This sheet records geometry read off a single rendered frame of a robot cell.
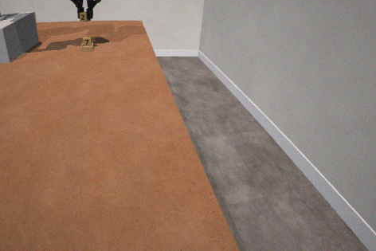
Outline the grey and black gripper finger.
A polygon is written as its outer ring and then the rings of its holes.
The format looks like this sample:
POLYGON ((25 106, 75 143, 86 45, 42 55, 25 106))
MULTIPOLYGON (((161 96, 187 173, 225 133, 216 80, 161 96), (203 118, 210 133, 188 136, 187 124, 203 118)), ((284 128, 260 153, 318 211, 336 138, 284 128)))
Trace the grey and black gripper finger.
POLYGON ((83 7, 83 0, 71 0, 77 8, 77 15, 78 18, 80 18, 80 13, 84 12, 84 7, 83 7))
POLYGON ((98 2, 101 2, 101 0, 87 0, 87 4, 88 4, 88 8, 86 9, 86 13, 87 13, 87 19, 92 19, 93 17, 93 8, 95 7, 95 5, 98 3, 98 2))

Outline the tan number cube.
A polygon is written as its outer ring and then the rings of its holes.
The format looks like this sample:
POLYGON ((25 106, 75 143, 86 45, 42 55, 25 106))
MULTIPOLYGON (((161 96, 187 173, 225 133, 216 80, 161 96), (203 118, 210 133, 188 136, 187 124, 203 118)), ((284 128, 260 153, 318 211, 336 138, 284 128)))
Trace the tan number cube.
POLYGON ((92 46, 92 37, 83 37, 83 46, 92 46))
POLYGON ((87 13, 86 12, 81 12, 80 13, 80 21, 81 22, 88 22, 88 21, 91 21, 91 19, 87 19, 87 13))

